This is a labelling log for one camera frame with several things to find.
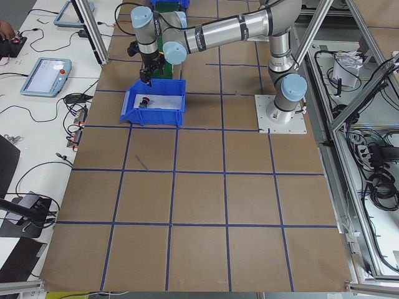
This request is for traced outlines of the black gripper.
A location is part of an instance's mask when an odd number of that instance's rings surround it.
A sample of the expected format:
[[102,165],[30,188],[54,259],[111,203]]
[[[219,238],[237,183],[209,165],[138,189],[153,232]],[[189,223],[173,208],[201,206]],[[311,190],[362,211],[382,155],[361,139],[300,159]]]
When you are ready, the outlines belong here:
[[141,54],[143,68],[140,69],[140,80],[151,87],[151,78],[157,70],[160,75],[164,74],[165,57],[163,52],[154,52],[151,54]]

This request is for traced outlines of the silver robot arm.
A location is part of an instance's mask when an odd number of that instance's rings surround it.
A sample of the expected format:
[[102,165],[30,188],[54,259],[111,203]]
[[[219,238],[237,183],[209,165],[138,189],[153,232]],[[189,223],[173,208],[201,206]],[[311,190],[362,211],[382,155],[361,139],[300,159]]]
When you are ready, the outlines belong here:
[[137,6],[130,15],[136,39],[127,54],[141,55],[140,78],[149,85],[155,70],[163,70],[166,63],[180,65],[188,54],[252,37],[268,37],[268,68],[276,96],[266,113],[274,123],[286,124],[307,91],[307,82],[295,70],[297,61],[290,42],[291,26],[300,10],[300,1],[261,1],[257,11],[189,27],[183,12],[158,13]]

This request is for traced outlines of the person hand at desk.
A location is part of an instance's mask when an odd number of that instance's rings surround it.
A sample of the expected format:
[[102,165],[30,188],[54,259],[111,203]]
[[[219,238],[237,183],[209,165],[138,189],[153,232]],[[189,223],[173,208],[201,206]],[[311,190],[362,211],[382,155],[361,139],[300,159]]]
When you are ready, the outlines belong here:
[[10,23],[3,19],[0,20],[0,34],[1,40],[12,40],[16,36],[15,30]]

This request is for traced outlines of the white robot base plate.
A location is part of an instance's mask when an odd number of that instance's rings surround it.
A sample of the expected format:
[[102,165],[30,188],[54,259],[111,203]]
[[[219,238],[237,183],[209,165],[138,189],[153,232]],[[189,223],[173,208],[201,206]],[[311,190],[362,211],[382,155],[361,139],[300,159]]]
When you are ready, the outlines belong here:
[[304,135],[307,129],[299,103],[291,112],[282,112],[274,105],[274,95],[255,95],[258,132]]

